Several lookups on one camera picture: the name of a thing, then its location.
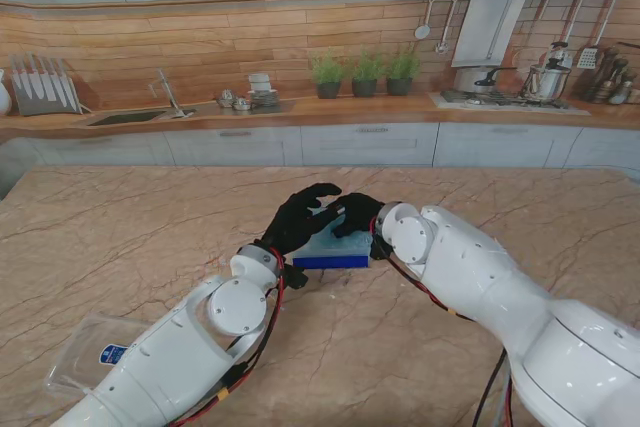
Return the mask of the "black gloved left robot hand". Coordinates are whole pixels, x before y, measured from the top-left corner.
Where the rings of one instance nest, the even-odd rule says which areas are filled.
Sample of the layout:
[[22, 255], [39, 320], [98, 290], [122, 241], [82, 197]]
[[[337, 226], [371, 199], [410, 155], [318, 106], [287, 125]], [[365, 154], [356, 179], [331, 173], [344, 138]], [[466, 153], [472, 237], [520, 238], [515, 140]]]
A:
[[321, 207], [320, 199], [341, 193], [335, 184], [316, 183], [292, 194], [277, 210], [260, 243], [282, 256], [303, 247], [339, 216], [335, 207], [314, 213], [314, 209]]

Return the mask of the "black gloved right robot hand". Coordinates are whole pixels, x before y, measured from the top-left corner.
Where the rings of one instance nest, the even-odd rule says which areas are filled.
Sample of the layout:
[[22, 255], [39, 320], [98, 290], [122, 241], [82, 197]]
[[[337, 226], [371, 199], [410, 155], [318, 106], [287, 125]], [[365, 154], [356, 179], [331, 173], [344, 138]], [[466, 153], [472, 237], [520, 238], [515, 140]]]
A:
[[344, 220], [333, 229], [336, 238], [347, 237], [354, 232], [370, 231], [373, 219], [376, 219], [384, 203], [363, 193], [350, 193], [339, 197], [328, 208], [341, 211]]

